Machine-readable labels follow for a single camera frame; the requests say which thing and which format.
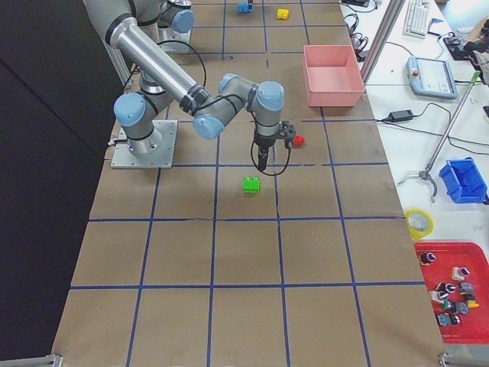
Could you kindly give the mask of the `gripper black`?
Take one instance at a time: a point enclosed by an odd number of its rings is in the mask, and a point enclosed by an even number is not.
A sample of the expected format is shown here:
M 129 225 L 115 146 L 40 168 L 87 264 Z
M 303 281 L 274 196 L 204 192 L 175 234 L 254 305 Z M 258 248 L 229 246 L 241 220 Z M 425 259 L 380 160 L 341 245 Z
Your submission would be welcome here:
M 272 147 L 276 142 L 276 138 L 271 136 L 265 136 L 260 134 L 257 130 L 254 130 L 254 140 L 253 143 L 259 147 L 257 154 L 258 164 L 257 168 L 260 171 L 265 171 L 267 169 L 269 148 Z

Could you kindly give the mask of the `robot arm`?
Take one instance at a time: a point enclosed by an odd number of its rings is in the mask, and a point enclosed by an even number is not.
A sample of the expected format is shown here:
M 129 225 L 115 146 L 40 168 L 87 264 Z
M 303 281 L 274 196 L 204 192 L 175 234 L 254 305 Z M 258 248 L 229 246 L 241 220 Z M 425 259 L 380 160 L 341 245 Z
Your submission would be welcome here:
M 89 20 L 101 39 L 119 49 L 141 71 L 140 91 L 118 97 L 114 113 L 134 154 L 151 151 L 162 135 L 152 119 L 172 101 L 192 116 L 197 133 L 208 140 L 217 138 L 225 126 L 246 109 L 254 121 L 251 153 L 254 166 L 264 173 L 270 147 L 281 139 L 291 149 L 294 127 L 282 121 L 284 90 L 275 81 L 253 83 L 227 73 L 212 97 L 204 85 L 195 81 L 159 45 L 159 27 L 180 34 L 189 32 L 195 15 L 190 1 L 87 1 Z
M 195 15 L 191 1 L 140 0 L 128 1 L 128 4 L 138 25 L 142 27 L 158 24 L 171 28 L 177 33 L 185 34 L 194 25 Z

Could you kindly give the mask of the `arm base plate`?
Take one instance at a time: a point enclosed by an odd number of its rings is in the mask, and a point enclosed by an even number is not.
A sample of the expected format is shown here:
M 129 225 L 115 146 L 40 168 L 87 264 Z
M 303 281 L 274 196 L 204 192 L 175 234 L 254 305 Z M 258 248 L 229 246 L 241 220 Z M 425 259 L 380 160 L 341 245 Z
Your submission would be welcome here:
M 111 167 L 114 169 L 171 169 L 176 145 L 178 121 L 152 121 L 152 134 L 144 140 L 129 139 L 120 128 Z
M 192 31 L 178 33 L 171 28 L 159 28 L 160 47 L 167 53 L 188 53 Z

